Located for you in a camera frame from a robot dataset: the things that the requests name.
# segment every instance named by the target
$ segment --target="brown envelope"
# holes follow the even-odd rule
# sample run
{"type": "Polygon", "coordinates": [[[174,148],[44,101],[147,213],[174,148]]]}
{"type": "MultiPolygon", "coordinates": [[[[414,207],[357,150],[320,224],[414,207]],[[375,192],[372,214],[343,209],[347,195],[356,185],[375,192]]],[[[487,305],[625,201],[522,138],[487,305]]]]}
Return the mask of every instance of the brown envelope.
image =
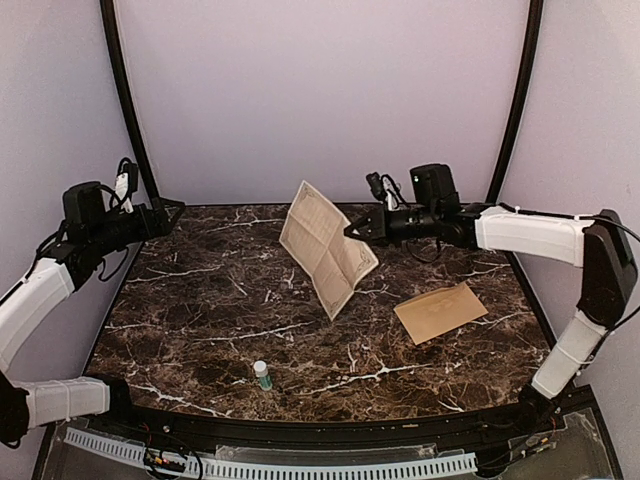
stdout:
{"type": "Polygon", "coordinates": [[[416,345],[488,313],[466,283],[423,293],[394,311],[416,345]]]}

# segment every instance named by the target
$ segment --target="marble tabletop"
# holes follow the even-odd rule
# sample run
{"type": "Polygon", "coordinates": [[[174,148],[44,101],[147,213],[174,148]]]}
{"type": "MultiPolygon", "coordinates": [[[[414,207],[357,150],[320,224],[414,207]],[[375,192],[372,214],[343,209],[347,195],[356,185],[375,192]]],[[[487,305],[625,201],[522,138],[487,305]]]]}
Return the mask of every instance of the marble tabletop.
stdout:
{"type": "MultiPolygon", "coordinates": [[[[340,208],[355,219],[366,206],[340,208]]],[[[332,322],[278,242],[287,209],[187,208],[140,251],[88,373],[125,378],[138,405],[247,420],[404,419],[516,401],[548,346],[504,255],[444,246],[421,264],[374,247],[380,265],[332,322]],[[488,315],[416,346],[393,307],[462,281],[488,315]]],[[[435,253],[429,240],[414,248],[435,253]]]]}

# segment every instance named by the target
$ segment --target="white bottle cap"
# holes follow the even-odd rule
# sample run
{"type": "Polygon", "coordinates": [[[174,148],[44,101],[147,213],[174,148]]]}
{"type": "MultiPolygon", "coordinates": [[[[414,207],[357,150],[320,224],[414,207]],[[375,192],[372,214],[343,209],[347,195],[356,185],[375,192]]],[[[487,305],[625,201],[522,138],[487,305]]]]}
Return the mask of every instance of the white bottle cap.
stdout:
{"type": "Polygon", "coordinates": [[[256,372],[258,377],[266,377],[269,375],[269,371],[267,370],[267,364],[262,360],[258,360],[253,364],[253,371],[256,372]]]}

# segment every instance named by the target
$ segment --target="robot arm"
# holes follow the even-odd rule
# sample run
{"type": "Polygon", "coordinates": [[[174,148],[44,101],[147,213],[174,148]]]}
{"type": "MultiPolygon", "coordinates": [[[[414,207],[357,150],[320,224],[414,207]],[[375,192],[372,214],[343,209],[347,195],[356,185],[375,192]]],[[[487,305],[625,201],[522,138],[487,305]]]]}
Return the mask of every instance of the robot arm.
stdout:
{"type": "Polygon", "coordinates": [[[26,383],[10,382],[6,373],[43,319],[85,284],[106,255],[172,230],[184,204],[154,199],[151,209],[132,205],[137,173],[137,166],[124,159],[115,191],[88,182],[65,192],[60,230],[39,247],[32,268],[0,299],[0,442],[9,447],[15,448],[29,428],[104,413],[121,395],[124,382],[116,379],[26,383]],[[111,195],[109,210],[103,191],[111,195]],[[165,207],[175,209],[171,218],[165,207]]]}
{"type": "MultiPolygon", "coordinates": [[[[379,178],[367,176],[374,195],[380,191],[379,178]]],[[[538,403],[559,396],[616,328],[637,280],[618,215],[610,210],[574,217],[480,203],[462,206],[446,165],[416,167],[411,178],[417,208],[389,211],[380,205],[348,226],[345,235],[378,245],[435,237],[458,247],[527,253],[583,269],[576,312],[528,387],[537,392],[538,403]]]]}

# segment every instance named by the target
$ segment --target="black pole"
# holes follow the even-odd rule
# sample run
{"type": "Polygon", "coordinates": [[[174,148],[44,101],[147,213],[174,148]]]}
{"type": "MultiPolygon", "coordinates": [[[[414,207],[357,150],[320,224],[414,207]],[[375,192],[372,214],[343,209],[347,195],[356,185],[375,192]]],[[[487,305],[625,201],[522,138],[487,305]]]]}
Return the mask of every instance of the black pole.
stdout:
{"type": "Polygon", "coordinates": [[[133,98],[131,97],[131,89],[129,88],[127,71],[122,55],[122,46],[120,45],[120,37],[118,35],[118,24],[113,0],[100,0],[100,10],[102,11],[102,25],[104,26],[104,35],[107,40],[107,48],[109,49],[113,78],[116,82],[118,97],[120,98],[120,108],[122,108],[124,122],[127,125],[136,163],[140,168],[140,176],[144,182],[149,199],[153,200],[159,198],[160,193],[158,192],[158,185],[151,170],[151,163],[149,163],[149,157],[147,156],[140,132],[140,125],[138,124],[138,117],[136,116],[136,110],[133,106],[133,98]]]}
{"type": "Polygon", "coordinates": [[[498,196],[500,195],[500,190],[502,189],[504,179],[507,175],[507,169],[509,168],[509,160],[511,160],[513,146],[516,143],[524,103],[527,99],[527,91],[529,90],[531,72],[533,71],[533,60],[536,56],[543,3],[543,0],[531,0],[529,4],[529,19],[527,20],[527,30],[524,36],[518,79],[516,80],[516,88],[513,92],[513,101],[511,102],[507,128],[504,132],[502,146],[500,147],[496,167],[493,171],[493,178],[491,179],[491,185],[487,193],[487,203],[496,203],[498,201],[498,196]]]}

